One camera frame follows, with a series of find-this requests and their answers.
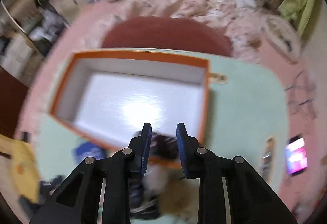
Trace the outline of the black lace fabric pouch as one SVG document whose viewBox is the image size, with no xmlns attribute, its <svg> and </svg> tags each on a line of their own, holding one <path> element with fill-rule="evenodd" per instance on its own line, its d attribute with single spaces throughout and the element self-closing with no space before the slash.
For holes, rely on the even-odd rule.
<svg viewBox="0 0 327 224">
<path fill-rule="evenodd" d="M 177 142 L 174 137 L 152 133 L 150 156 L 174 161 L 178 157 Z M 148 165 L 143 178 L 129 180 L 130 218 L 156 220 L 161 217 L 159 196 L 168 185 L 168 169 L 158 164 Z"/>
</svg>

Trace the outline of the smartphone with lit screen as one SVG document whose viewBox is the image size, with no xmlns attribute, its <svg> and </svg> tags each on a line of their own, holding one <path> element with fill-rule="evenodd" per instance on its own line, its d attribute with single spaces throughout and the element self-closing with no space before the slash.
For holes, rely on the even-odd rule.
<svg viewBox="0 0 327 224">
<path fill-rule="evenodd" d="M 308 167 L 305 141 L 301 134 L 292 137 L 286 146 L 286 165 L 291 176 L 305 172 Z"/>
</svg>

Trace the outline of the red round cushion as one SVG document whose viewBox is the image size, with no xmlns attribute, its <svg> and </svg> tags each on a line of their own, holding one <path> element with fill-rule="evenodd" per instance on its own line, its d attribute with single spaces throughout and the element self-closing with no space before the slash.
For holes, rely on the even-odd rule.
<svg viewBox="0 0 327 224">
<path fill-rule="evenodd" d="M 155 16 L 139 16 L 115 25 L 105 35 L 101 47 L 159 48 L 232 56 L 231 42 L 223 29 L 191 19 Z"/>
</svg>

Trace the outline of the beige fur pompom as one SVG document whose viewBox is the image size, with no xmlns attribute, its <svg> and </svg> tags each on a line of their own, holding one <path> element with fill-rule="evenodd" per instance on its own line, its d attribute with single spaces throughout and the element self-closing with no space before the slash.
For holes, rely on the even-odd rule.
<svg viewBox="0 0 327 224">
<path fill-rule="evenodd" d="M 169 180 L 158 196 L 162 214 L 178 215 L 190 206 L 191 201 L 191 187 L 185 180 Z"/>
</svg>

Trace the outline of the blue rectangular case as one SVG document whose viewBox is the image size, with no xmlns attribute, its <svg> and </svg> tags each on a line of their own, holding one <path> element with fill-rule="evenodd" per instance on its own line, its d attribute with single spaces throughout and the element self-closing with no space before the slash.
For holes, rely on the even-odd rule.
<svg viewBox="0 0 327 224">
<path fill-rule="evenodd" d="M 72 153 L 76 164 L 80 164 L 87 157 L 93 157 L 96 160 L 107 158 L 105 149 L 91 142 L 84 142 L 78 145 L 72 150 Z"/>
</svg>

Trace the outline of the orange cardboard box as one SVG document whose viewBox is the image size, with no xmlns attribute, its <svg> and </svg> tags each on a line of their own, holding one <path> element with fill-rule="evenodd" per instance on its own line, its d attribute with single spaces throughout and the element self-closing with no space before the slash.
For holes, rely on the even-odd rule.
<svg viewBox="0 0 327 224">
<path fill-rule="evenodd" d="M 77 52 L 58 86 L 51 116 L 105 148 L 126 147 L 145 123 L 175 136 L 185 124 L 203 140 L 209 61 L 151 51 Z"/>
</svg>

